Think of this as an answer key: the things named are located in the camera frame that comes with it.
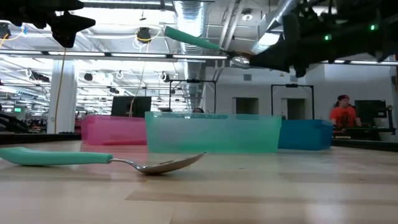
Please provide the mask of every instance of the blue plastic bin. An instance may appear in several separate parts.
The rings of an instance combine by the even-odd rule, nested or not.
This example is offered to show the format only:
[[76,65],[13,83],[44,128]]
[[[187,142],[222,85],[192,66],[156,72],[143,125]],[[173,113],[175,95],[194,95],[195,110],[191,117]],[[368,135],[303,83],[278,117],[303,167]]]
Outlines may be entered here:
[[149,152],[276,152],[282,118],[247,114],[146,112]]
[[279,149],[322,150],[331,146],[333,125],[324,120],[283,120]]

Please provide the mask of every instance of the teal handle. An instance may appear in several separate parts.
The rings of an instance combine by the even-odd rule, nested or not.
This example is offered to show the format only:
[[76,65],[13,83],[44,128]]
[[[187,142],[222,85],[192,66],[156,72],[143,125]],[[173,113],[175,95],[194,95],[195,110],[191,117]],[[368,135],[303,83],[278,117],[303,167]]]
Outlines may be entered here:
[[113,156],[95,152],[45,152],[25,147],[9,147],[0,149],[0,158],[22,166],[59,166],[108,164]]

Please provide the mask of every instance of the black cap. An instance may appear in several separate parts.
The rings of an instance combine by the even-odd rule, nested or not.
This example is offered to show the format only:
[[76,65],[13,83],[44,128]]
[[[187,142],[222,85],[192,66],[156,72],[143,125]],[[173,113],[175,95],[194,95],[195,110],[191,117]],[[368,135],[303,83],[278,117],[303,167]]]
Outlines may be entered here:
[[338,96],[338,98],[337,98],[338,101],[343,100],[343,99],[349,99],[349,96],[347,96],[347,95],[340,95],[340,96]]

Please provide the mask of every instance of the translucent teal bin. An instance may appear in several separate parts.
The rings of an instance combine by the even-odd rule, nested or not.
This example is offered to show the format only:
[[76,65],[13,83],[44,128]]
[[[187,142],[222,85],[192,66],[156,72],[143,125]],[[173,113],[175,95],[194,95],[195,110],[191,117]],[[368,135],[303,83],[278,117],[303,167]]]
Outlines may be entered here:
[[278,149],[280,116],[147,112],[149,152],[263,153]]

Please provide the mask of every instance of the computer monitor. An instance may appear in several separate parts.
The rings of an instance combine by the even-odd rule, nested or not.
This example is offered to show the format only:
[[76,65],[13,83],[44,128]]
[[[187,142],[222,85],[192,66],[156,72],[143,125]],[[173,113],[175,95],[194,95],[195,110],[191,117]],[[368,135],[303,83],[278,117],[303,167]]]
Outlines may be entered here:
[[[112,102],[111,116],[129,116],[130,104],[134,96],[114,96]],[[137,96],[132,104],[132,116],[144,118],[145,112],[150,111],[152,97]]]
[[374,124],[374,118],[386,118],[387,111],[385,100],[356,100],[355,110],[357,118],[362,123]]

